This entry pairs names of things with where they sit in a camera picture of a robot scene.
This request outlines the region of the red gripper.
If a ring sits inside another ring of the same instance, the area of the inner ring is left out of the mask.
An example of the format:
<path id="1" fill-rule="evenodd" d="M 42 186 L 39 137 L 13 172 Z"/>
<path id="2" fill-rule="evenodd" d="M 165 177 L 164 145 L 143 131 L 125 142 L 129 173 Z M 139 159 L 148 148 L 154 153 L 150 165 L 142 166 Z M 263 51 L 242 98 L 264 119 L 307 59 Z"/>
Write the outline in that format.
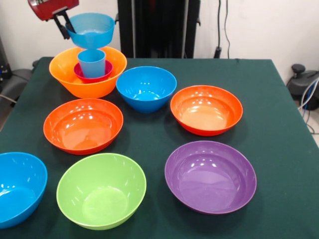
<path id="1" fill-rule="evenodd" d="M 53 18 L 64 39 L 70 39 L 67 29 L 73 33 L 76 32 L 65 10 L 78 6 L 79 0 L 28 0 L 28 4 L 40 20 Z M 62 10 L 64 10 L 62 16 L 65 19 L 66 27 L 60 23 L 55 15 Z"/>

